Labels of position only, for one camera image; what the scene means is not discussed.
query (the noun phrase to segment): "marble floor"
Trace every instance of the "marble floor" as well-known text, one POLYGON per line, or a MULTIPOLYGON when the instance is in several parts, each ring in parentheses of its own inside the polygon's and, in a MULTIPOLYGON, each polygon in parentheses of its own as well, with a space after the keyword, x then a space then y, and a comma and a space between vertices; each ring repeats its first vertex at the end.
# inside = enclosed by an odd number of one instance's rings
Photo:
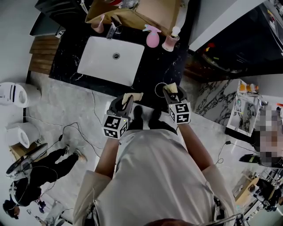
MULTIPOLYGON (((77 122, 81 132, 95 146, 96 153, 100 155, 106 138, 101 132, 99 119, 102 120, 104 113, 111 101, 114 100, 114 97, 49 79, 48 76, 35 72, 31 73, 31 84, 34 84, 41 90, 42 101, 37 106, 27 109, 27 116, 36 118, 27 117, 27 121, 34 124, 40 130, 42 141, 47 142, 51 146, 62 134, 63 126, 77 122), (99 119, 94 114, 92 93, 95 98, 95 113, 99 119)), ((199 84, 184 78, 180 86, 186 90, 192 105, 194 105, 198 97, 199 84)), ((152 109, 143 106, 143 110, 144 129, 148 129, 147 121, 152 109)), ((161 120, 176 127, 165 113, 162 114, 161 120)), ((223 126, 197 114, 192 114, 190 125, 211 154, 214 162, 217 162, 219 152, 223 144, 228 140, 238 146, 253 150, 249 144, 225 135, 223 133, 223 126)), ((87 169, 94 170, 98 157, 91 145, 85 142, 79 132, 72 127, 65 128, 62 141, 56 143, 49 151, 52 152, 62 148, 65 144, 70 145, 71 152, 75 148, 78 148, 88 159, 86 164, 77 162, 71 172, 58 180, 54 187, 47 192, 49 196, 60 201, 66 209, 69 209, 75 205, 85 171, 87 169)), ((250 151, 230 144, 223 147, 220 155, 220 158, 223 158, 224 162, 217 166, 222 172, 227 184, 233 190, 237 190, 236 185, 242 178, 242 172, 250 170, 261 173, 264 170, 264 167, 256 164, 239 162, 238 159, 244 154, 250 154, 250 151)), ((72 210, 64 213, 64 217, 72 221, 72 210)))

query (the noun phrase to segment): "sneaker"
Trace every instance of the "sneaker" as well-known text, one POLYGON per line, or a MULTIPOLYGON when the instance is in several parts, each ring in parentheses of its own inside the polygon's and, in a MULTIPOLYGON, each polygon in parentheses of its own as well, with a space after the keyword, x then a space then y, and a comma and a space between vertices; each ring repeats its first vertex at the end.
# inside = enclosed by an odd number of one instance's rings
POLYGON ((142 107, 140 105, 134 108, 134 118, 141 118, 142 117, 142 107))
POLYGON ((76 149, 74 154, 77 154, 79 156, 78 160, 80 162, 86 163, 88 161, 87 158, 79 151, 79 149, 76 149))
POLYGON ((69 150, 70 150, 70 146, 68 144, 66 144, 66 146, 64 147, 64 149, 66 150, 65 154, 69 154, 69 150))
POLYGON ((154 109, 151 114, 150 120, 156 121, 156 120, 159 120, 160 117, 161 117, 161 111, 154 109))

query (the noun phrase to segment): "sink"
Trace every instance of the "sink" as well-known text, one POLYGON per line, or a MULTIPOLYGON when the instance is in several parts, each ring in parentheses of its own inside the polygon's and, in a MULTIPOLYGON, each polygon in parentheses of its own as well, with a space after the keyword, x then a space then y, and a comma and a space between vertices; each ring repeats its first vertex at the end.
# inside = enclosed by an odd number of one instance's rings
POLYGON ((85 46, 77 72, 131 86, 144 49, 143 45, 92 36, 85 46))

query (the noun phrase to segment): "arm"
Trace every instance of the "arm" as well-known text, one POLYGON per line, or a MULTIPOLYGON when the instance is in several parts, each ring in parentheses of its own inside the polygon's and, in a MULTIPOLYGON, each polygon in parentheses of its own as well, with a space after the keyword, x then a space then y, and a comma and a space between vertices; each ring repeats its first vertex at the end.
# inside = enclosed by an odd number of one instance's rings
POLYGON ((180 124, 180 132, 185 141, 188 153, 196 162, 201 171, 207 167, 214 165, 211 156, 201 143, 197 135, 194 133, 189 124, 180 124))
POLYGON ((108 138, 95 169, 96 173, 113 178, 118 147, 118 139, 108 138))

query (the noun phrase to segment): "cardboard box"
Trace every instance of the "cardboard box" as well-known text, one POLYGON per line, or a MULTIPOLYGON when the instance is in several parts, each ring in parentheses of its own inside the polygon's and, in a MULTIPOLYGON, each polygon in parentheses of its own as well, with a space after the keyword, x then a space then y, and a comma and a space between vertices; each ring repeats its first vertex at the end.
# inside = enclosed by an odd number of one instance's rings
POLYGON ((105 14, 103 23, 111 24, 110 17, 117 15, 123 26, 145 29, 145 24, 157 27, 163 35, 172 31, 179 13, 180 0, 140 0, 134 9, 119 9, 99 0, 93 1, 86 23, 98 23, 105 14))
MULTIPOLYGON (((34 150, 37 147, 36 143, 32 143, 29 148, 25 148, 21 143, 17 143, 15 145, 10 146, 11 153, 16 158, 16 160, 19 160, 22 156, 26 155, 30 151, 34 150)), ((39 161, 42 158, 45 158, 47 156, 47 153, 45 153, 44 156, 41 158, 35 160, 35 162, 39 161)))

